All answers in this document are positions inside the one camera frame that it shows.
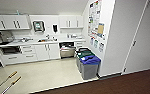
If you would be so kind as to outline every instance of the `paper towel holder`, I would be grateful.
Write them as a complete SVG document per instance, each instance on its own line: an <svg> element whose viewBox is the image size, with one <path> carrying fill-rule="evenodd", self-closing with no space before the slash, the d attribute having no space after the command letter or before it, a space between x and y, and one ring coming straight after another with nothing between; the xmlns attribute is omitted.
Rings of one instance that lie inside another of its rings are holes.
<svg viewBox="0 0 150 94"><path fill-rule="evenodd" d="M33 26L34 26L35 32L37 32L37 31L44 32L45 31L45 27L44 27L44 22L43 21L34 21L33 22Z"/></svg>
<svg viewBox="0 0 150 94"><path fill-rule="evenodd" d="M57 25L53 25L53 31L56 33L58 30L57 30Z"/></svg>

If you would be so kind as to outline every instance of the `cabinet handle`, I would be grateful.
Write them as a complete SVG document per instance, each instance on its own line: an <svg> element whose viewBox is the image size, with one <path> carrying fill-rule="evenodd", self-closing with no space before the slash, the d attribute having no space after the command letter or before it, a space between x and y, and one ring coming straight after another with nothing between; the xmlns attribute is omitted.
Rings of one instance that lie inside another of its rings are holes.
<svg viewBox="0 0 150 94"><path fill-rule="evenodd" d="M32 52L32 50L29 50L29 51L24 51L24 52Z"/></svg>
<svg viewBox="0 0 150 94"><path fill-rule="evenodd" d="M33 55L31 55L31 56L26 56L26 57L33 57Z"/></svg>
<svg viewBox="0 0 150 94"><path fill-rule="evenodd" d="M13 21L14 22L14 26L15 26L15 28L17 28L17 26L16 26L16 24L15 24L15 21Z"/></svg>
<svg viewBox="0 0 150 94"><path fill-rule="evenodd" d="M77 21L77 27L78 27L78 21Z"/></svg>
<svg viewBox="0 0 150 94"><path fill-rule="evenodd" d="M47 51L46 45L45 45L45 49L46 49L46 51Z"/></svg>
<svg viewBox="0 0 150 94"><path fill-rule="evenodd" d="M15 59L15 58L17 58L17 57L11 57L11 58L9 58L9 59Z"/></svg>
<svg viewBox="0 0 150 94"><path fill-rule="evenodd" d="M69 27L70 27L70 21L69 21Z"/></svg>
<svg viewBox="0 0 150 94"><path fill-rule="evenodd" d="M4 29L5 29L5 25L4 25L3 21L1 21L1 23L2 23L2 25L3 25L3 27L4 27Z"/></svg>
<svg viewBox="0 0 150 94"><path fill-rule="evenodd" d="M20 24L19 24L19 22L17 21L17 24L18 24L18 27L20 28Z"/></svg>
<svg viewBox="0 0 150 94"><path fill-rule="evenodd" d="M70 51L70 50L61 50L61 51L68 52L68 51Z"/></svg>
<svg viewBox="0 0 150 94"><path fill-rule="evenodd" d="M77 43L77 44L83 44L83 43Z"/></svg>
<svg viewBox="0 0 150 94"><path fill-rule="evenodd" d="M83 47L83 46L77 46L77 47Z"/></svg>
<svg viewBox="0 0 150 94"><path fill-rule="evenodd" d="M23 47L23 48L31 48L31 46L25 46L25 47Z"/></svg>
<svg viewBox="0 0 150 94"><path fill-rule="evenodd" d="M66 25L67 25L67 27L69 27L69 26L68 26L68 21L66 21Z"/></svg>
<svg viewBox="0 0 150 94"><path fill-rule="evenodd" d="M50 50L50 48L49 48L49 44L48 44L48 49Z"/></svg>

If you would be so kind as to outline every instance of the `microwave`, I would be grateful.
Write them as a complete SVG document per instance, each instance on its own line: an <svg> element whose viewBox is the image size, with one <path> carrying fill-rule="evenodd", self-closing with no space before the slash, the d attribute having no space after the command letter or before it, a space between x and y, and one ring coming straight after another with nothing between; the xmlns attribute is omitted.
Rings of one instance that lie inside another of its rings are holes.
<svg viewBox="0 0 150 94"><path fill-rule="evenodd" d="M19 46L1 47L0 49L4 55L21 53Z"/></svg>

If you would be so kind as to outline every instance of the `coffee maker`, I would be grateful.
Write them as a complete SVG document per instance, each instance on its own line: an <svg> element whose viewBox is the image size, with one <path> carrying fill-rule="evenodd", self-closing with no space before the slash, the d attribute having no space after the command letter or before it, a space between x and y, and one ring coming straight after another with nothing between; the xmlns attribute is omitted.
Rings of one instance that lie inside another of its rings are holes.
<svg viewBox="0 0 150 94"><path fill-rule="evenodd" d="M6 45L14 40L14 37L10 31L0 31L0 38L2 40L0 45Z"/></svg>

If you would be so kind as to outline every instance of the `poster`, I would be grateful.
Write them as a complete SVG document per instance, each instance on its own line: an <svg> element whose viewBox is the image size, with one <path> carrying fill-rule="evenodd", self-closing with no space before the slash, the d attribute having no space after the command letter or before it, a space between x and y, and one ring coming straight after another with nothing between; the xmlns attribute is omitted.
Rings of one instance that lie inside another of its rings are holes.
<svg viewBox="0 0 150 94"><path fill-rule="evenodd" d="M90 44L91 44L91 45L93 45L93 38L91 38L91 40L90 40Z"/></svg>
<svg viewBox="0 0 150 94"><path fill-rule="evenodd" d="M96 36L97 36L99 19L100 19L100 11L101 11L101 2L102 2L102 0L98 0L98 1L90 4L89 25L88 25L88 36L90 36L90 37L96 38Z"/></svg>
<svg viewBox="0 0 150 94"><path fill-rule="evenodd" d="M106 34L103 34L102 35L102 39L105 40L105 37L106 37Z"/></svg>

